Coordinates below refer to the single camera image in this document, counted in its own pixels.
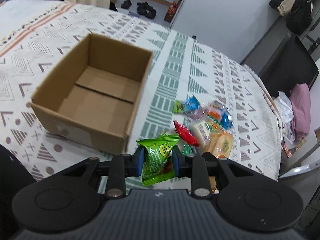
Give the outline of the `purple snack packet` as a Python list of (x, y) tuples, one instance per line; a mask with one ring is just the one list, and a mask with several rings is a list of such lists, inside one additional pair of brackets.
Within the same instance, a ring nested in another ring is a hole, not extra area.
[(199, 107), (198, 109), (192, 110), (185, 114), (191, 120), (203, 120), (206, 118), (207, 110), (205, 107)]

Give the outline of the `white cake packet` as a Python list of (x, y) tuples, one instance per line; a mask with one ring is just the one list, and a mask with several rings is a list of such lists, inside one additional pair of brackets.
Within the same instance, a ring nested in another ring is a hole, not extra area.
[(210, 135), (210, 126), (206, 121), (195, 121), (189, 125), (190, 133), (199, 141), (199, 145), (203, 147)]

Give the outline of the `blue orange snack packet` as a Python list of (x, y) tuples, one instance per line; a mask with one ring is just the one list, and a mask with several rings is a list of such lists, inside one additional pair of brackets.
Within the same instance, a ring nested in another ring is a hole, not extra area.
[(227, 107), (218, 101), (208, 103), (205, 107), (208, 117), (213, 119), (223, 129), (233, 127), (233, 119)]

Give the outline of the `red candy packet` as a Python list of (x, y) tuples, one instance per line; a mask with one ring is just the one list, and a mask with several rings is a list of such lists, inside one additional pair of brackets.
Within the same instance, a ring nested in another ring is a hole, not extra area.
[(176, 120), (173, 121), (175, 130), (177, 134), (189, 145), (199, 147), (199, 141), (196, 137), (194, 137), (189, 130), (183, 126), (182, 124), (179, 124)]

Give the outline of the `white plastic bag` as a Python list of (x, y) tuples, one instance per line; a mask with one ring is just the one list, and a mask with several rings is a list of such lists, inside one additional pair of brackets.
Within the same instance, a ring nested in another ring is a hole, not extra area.
[(295, 141), (295, 133), (291, 128), (291, 121), (294, 114), (292, 104), (284, 92), (279, 91), (278, 96), (274, 99), (274, 103), (280, 113), (280, 117), (284, 124), (284, 137), (291, 143)]

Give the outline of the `cardboard box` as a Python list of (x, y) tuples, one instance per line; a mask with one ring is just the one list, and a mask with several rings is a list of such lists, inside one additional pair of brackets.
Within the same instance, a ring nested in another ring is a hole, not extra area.
[(51, 133), (110, 154), (127, 150), (153, 54), (89, 34), (50, 71), (31, 107)]

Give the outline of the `black shoe pair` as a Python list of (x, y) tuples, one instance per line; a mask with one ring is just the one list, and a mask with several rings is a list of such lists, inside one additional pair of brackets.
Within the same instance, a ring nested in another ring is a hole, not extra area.
[(157, 14), (157, 11), (150, 6), (147, 2), (137, 3), (137, 14), (145, 16), (148, 19), (154, 20)]

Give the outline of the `patterned bed cover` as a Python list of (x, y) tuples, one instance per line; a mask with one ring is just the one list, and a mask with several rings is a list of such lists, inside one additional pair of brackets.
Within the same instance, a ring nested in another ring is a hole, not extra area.
[(90, 156), (111, 155), (47, 132), (30, 97), (63, 55), (89, 33), (135, 44), (153, 53), (151, 70), (133, 133), (139, 139), (174, 130), (175, 101), (195, 96), (218, 101), (232, 115), (230, 158), (277, 179), (281, 120), (259, 77), (247, 66), (159, 24), (92, 5), (44, 0), (1, 4), (1, 144), (42, 180)]

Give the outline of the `orange cracker packet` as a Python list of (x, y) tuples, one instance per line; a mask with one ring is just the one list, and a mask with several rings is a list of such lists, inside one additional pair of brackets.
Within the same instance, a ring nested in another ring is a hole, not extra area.
[(217, 158), (228, 158), (233, 148), (234, 139), (231, 133), (213, 127), (204, 146), (204, 153), (211, 153)]

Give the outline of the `red drink bottle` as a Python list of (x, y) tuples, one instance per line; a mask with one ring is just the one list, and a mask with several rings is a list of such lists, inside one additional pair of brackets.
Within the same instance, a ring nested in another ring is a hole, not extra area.
[(171, 22), (174, 18), (179, 6), (180, 6), (181, 0), (174, 0), (172, 4), (169, 6), (167, 13), (165, 15), (165, 22)]

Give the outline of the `hanging dark clothes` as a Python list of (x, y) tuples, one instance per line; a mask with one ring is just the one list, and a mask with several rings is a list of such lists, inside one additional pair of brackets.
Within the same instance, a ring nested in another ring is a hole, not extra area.
[(313, 0), (270, 0), (269, 6), (285, 18), (287, 29), (301, 35), (312, 21)]

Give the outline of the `pink cloth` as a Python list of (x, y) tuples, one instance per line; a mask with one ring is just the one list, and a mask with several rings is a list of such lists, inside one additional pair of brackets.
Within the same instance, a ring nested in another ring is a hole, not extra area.
[(290, 94), (293, 111), (291, 127), (297, 141), (301, 141), (310, 132), (311, 125), (311, 98), (306, 83), (296, 84)]

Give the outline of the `blue green snack packet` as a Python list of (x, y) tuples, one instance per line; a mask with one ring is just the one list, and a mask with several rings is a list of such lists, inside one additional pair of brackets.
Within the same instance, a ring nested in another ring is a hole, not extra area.
[(199, 101), (193, 95), (192, 97), (184, 101), (175, 100), (172, 112), (175, 114), (192, 112), (194, 110), (197, 110), (199, 106), (200, 106)]

